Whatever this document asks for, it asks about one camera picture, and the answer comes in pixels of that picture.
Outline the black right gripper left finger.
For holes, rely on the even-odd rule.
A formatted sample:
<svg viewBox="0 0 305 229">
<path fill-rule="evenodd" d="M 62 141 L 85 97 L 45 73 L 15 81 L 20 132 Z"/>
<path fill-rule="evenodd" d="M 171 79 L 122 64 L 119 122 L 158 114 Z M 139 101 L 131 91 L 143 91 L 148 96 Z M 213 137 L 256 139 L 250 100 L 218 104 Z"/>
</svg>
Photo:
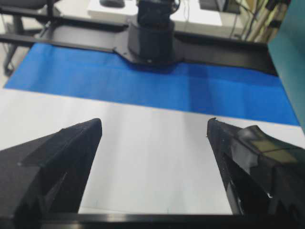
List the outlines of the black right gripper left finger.
<svg viewBox="0 0 305 229">
<path fill-rule="evenodd" d="M 102 137 L 98 118 L 0 152 L 0 226 L 38 226 L 49 213 L 77 213 Z"/>
</svg>

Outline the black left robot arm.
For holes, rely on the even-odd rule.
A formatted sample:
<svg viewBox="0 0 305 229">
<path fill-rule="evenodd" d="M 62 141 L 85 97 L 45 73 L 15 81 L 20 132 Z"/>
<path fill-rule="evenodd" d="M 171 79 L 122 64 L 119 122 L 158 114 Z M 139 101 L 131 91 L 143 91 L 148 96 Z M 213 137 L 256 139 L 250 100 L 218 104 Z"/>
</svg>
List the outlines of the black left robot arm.
<svg viewBox="0 0 305 229">
<path fill-rule="evenodd" d="M 128 51 L 124 57 L 130 62 L 149 65 L 181 60 L 180 44 L 174 38 L 175 23 L 170 18 L 180 3 L 179 0 L 138 0 L 138 13 L 128 28 Z"/>
</svg>

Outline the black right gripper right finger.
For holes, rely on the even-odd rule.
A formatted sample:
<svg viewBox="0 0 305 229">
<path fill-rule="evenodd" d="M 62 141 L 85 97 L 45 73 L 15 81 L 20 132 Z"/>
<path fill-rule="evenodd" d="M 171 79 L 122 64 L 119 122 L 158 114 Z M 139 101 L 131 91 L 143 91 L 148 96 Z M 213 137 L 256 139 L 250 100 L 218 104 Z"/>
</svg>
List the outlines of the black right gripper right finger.
<svg viewBox="0 0 305 229">
<path fill-rule="evenodd" d="M 305 226 L 305 151 L 263 132 L 216 118 L 207 138 L 235 215 L 265 215 L 277 228 Z"/>
</svg>

